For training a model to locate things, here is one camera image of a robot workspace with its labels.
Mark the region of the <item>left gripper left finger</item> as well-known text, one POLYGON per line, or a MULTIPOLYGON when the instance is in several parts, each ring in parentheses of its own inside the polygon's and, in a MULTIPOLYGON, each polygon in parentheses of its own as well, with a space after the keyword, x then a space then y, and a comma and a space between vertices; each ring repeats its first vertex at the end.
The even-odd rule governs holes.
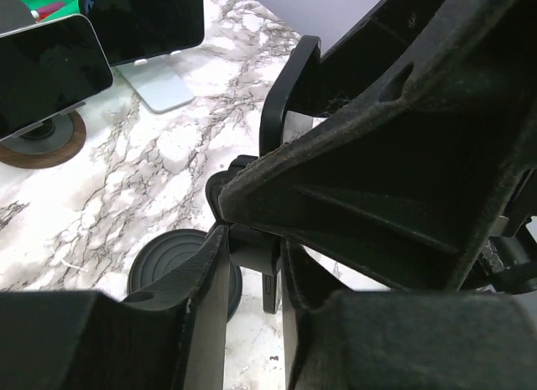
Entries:
POLYGON ((191 298, 140 302, 99 291, 4 292, 4 389, 220 389, 230 269, 191 298))

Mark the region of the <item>phone on wooden stand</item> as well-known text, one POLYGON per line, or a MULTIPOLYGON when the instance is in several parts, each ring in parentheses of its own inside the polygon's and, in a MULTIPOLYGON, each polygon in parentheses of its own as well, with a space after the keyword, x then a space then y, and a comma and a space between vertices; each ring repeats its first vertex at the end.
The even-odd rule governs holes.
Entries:
POLYGON ((80 14, 1 36, 1 138, 112 86, 90 21, 80 14))

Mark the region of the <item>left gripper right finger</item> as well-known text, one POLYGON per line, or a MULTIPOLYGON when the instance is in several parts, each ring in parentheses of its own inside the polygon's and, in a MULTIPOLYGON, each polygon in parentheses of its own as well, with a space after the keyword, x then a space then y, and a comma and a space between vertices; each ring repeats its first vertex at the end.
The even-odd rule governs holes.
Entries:
POLYGON ((536 322, 516 299, 354 291, 281 243, 289 389, 533 389, 536 322))

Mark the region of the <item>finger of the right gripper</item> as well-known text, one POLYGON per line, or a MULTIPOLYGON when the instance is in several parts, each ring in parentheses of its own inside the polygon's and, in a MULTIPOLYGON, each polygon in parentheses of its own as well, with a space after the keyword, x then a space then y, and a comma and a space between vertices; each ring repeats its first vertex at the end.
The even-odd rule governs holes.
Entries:
POLYGON ((536 0, 445 0, 372 85, 220 194, 398 289, 458 289, 536 166, 536 0))
POLYGON ((445 0, 380 0, 321 56, 316 114, 359 96, 408 49, 445 0))

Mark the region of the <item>silver phone stand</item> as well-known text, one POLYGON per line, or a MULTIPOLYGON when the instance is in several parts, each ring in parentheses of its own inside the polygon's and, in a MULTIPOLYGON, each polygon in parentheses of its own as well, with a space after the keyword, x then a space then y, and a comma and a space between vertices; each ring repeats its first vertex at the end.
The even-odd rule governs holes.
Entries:
POLYGON ((115 68, 153 113, 162 114, 191 103, 195 96, 169 65, 181 49, 139 58, 115 68))

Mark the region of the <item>black phone stand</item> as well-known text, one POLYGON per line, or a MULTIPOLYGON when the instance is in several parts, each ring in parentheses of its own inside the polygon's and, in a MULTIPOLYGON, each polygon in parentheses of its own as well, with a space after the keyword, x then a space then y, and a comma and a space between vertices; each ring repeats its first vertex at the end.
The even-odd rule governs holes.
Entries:
POLYGON ((278 273, 280 240, 240 223, 224 219, 219 205, 223 187, 251 165, 255 156, 240 155, 230 166, 212 175, 206 182, 206 199, 215 222, 208 232, 178 229, 156 236, 135 257, 127 281, 127 302, 146 301, 158 292, 191 298, 197 290, 207 294, 217 264, 230 269, 229 284, 222 289, 227 295, 227 317, 232 318, 242 297, 240 268, 262 274, 263 311, 275 314, 279 306, 278 273))

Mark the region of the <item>round wooden base stand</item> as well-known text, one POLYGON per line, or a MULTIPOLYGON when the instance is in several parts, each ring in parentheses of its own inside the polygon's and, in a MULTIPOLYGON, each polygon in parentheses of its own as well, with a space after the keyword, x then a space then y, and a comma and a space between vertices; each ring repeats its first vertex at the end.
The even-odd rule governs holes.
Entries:
POLYGON ((20 169, 47 169, 74 158, 86 142, 78 112, 84 101, 24 127, 1 140, 1 163, 20 169))

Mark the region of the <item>black phone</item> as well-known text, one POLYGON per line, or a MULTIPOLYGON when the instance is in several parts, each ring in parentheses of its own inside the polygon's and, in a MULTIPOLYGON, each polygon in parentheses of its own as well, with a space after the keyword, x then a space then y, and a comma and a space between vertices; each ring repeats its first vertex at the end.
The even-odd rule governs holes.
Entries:
POLYGON ((263 104, 259 126, 258 152, 261 156, 284 141, 288 112, 314 116, 321 104, 321 39, 305 35, 270 88, 263 104))

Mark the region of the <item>red marker in bin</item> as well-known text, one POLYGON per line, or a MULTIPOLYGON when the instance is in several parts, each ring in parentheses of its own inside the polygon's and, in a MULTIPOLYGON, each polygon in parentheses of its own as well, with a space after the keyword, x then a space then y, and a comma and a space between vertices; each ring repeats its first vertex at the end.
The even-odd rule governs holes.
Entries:
POLYGON ((65 3, 63 1, 57 1, 57 2, 44 5, 40 8, 33 9, 30 12, 36 21, 41 21, 49 17, 51 14, 56 13, 57 11, 62 9, 64 6, 65 6, 65 3))

